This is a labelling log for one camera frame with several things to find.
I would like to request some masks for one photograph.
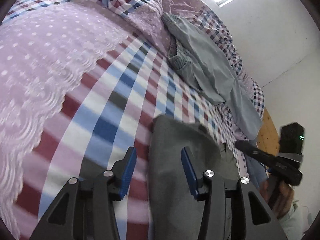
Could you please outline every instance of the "human hand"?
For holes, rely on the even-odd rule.
[[[259,189],[261,196],[267,203],[270,198],[270,195],[267,192],[268,186],[269,182],[268,180],[265,180],[260,184]],[[279,197],[272,208],[273,213],[276,215],[278,219],[285,216],[289,212],[292,201],[294,199],[293,189],[284,181],[280,182],[279,191]]]

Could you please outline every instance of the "white wall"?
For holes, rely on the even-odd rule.
[[[314,219],[320,209],[320,48],[266,85],[263,91],[278,132],[290,122],[298,122],[305,128],[303,179],[295,191]]]
[[[264,86],[320,44],[320,33],[299,0],[204,1],[230,30],[244,67]]]

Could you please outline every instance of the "blue gripper pad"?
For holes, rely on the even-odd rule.
[[[199,191],[198,191],[196,173],[192,167],[191,161],[188,157],[185,147],[183,147],[181,150],[181,162],[184,169],[184,174],[187,178],[190,193],[191,195],[193,195],[195,199],[197,199],[199,195]]]
[[[121,176],[121,186],[120,186],[120,190],[119,190],[119,196],[121,199],[123,199],[124,196],[127,195],[127,193],[128,193],[132,174],[133,174],[134,168],[136,166],[136,162],[137,162],[136,149],[133,147],[131,147],[131,148],[132,148],[131,154],[128,158],[127,164],[124,167],[124,171]]]

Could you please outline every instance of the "gray cloth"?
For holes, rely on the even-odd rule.
[[[168,55],[173,69],[212,104],[225,102],[241,131],[255,139],[262,120],[224,53],[187,19],[164,13],[162,21],[175,37]]]
[[[297,199],[292,202],[289,212],[279,219],[288,240],[300,240],[302,238],[302,213]]]
[[[181,149],[189,146],[195,158],[226,179],[238,180],[233,153],[218,146],[200,124],[185,124],[161,115],[154,120],[149,150],[149,199],[155,240],[195,240],[204,202],[190,194],[181,164]],[[231,232],[231,202],[226,199],[225,236]]]
[[[257,147],[257,139],[249,141],[249,143]],[[258,162],[254,158],[244,153],[245,162],[247,164],[247,172],[251,183],[259,190],[261,182],[265,181],[267,177],[267,171],[264,164]]]

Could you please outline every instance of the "sleeve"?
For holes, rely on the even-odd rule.
[[[302,215],[298,206],[298,200],[292,202],[289,212],[279,219],[288,240],[300,240],[302,238]]]

